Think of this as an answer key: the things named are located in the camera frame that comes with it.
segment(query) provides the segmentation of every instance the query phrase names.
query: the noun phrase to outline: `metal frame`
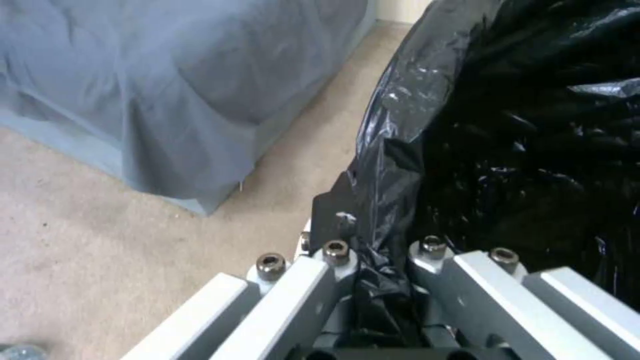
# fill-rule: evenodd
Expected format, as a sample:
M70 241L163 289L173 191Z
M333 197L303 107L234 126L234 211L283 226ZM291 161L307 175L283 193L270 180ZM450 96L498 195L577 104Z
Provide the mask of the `metal frame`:
M482 252L430 259L410 247L413 282L429 291L472 345L504 340L525 359L608 359ZM522 269L515 270L521 276Z
M208 359L259 300L256 284L220 273L122 360Z
M522 284L615 359L640 359L640 316L570 268Z
M298 258L211 359L282 360L311 346L337 301L335 285L326 263Z

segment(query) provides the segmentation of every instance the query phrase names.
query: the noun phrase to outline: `bolt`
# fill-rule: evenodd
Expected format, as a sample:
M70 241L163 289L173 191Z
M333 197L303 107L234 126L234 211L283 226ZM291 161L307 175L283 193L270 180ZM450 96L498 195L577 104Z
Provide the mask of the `bolt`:
M504 247L496 247L489 252L489 258L495 261L504 271L513 274L518 267L520 257L513 250Z
M349 262L349 244L343 240L331 240L322 247L324 260L332 266L342 266Z
M302 248L302 251L309 251L311 233L308 231L303 231L302 233L300 233L300 240L300 248Z
M446 251L447 243L435 235L428 235L420 240L420 252L433 260L444 258Z
M284 257L277 252L268 252L255 262L258 276L265 281L276 281L284 274L287 263Z

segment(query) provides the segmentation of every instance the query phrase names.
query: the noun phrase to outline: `wall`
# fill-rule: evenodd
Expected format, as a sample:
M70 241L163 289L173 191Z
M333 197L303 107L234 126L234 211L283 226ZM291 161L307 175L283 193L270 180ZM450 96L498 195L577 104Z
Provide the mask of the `wall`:
M381 20L414 23L431 0L378 0Z

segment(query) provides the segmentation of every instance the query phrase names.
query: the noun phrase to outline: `gray bedsheet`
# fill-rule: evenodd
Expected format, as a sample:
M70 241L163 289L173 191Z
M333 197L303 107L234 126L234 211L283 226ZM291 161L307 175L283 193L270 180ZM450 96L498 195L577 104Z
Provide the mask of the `gray bedsheet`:
M0 96L122 151L133 188L242 181L258 129L333 74L367 0L0 0Z

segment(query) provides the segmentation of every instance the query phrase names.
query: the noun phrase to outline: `carpet floor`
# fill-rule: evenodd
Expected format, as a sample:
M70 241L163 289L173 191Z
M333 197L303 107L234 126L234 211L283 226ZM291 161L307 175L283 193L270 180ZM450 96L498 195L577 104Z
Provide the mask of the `carpet floor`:
M243 276L267 251L291 257L408 30L377 24L208 218L0 128L0 343L117 359L218 272Z

